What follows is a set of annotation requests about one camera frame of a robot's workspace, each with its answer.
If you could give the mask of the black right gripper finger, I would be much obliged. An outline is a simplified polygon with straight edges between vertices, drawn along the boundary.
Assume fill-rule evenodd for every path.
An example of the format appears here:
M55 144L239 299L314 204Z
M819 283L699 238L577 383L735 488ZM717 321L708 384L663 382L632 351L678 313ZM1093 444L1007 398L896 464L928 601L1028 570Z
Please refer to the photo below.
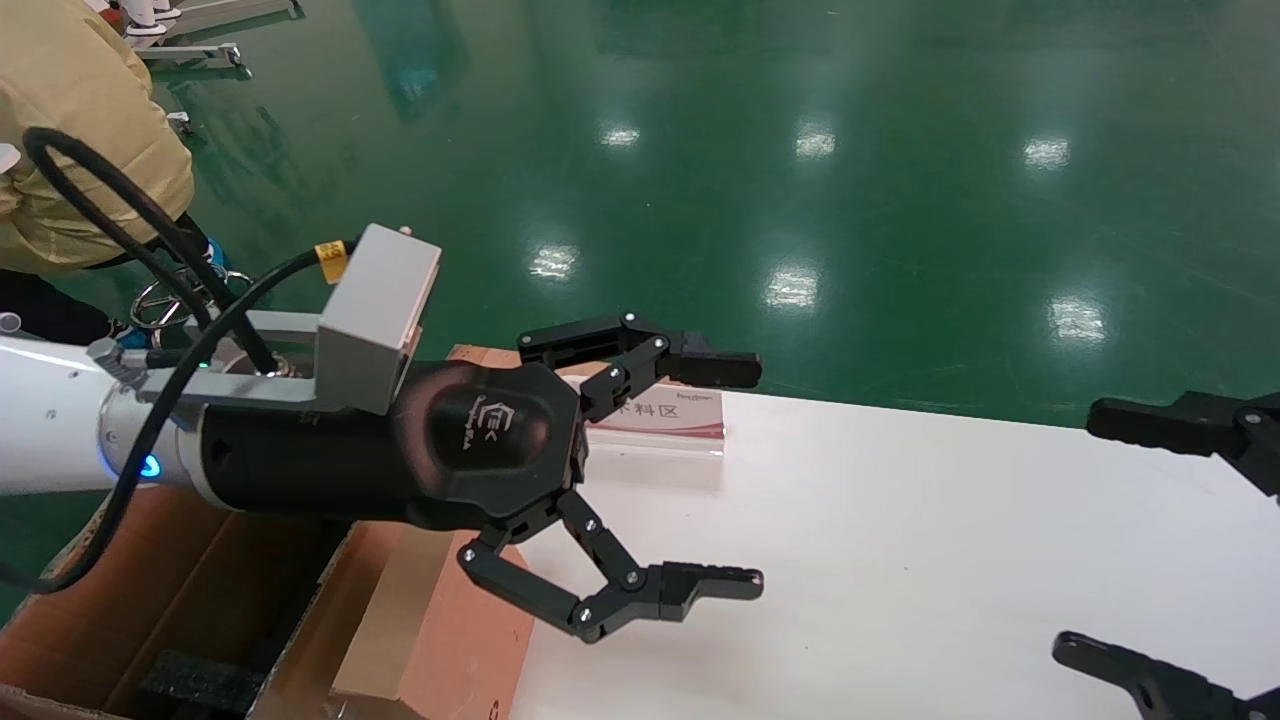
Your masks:
M1201 674L1078 632L1061 632L1053 660L1128 693L1143 719L1277 719L1279 688L1243 700Z
M1171 454L1217 455L1263 496L1279 496L1277 392L1254 398L1185 392L1166 406L1098 398L1085 430Z

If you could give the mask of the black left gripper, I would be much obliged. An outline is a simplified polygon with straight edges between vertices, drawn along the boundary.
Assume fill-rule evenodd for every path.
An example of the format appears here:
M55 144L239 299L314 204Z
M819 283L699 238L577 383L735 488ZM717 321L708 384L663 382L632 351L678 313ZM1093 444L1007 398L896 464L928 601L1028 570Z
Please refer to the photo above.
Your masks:
M584 643L637 620L681 623L703 598L763 596L758 569L640 566L571 489L582 479L582 419L602 421L663 379L754 389L758 354L718 351L703 334L626 313L529 331L518 355L526 365L415 363L384 414L211 406L200 430L207 491L242 512L484 527L457 553L468 579ZM553 370L588 363L605 368L582 382L579 402ZM557 523L605 580L589 597L502 555Z

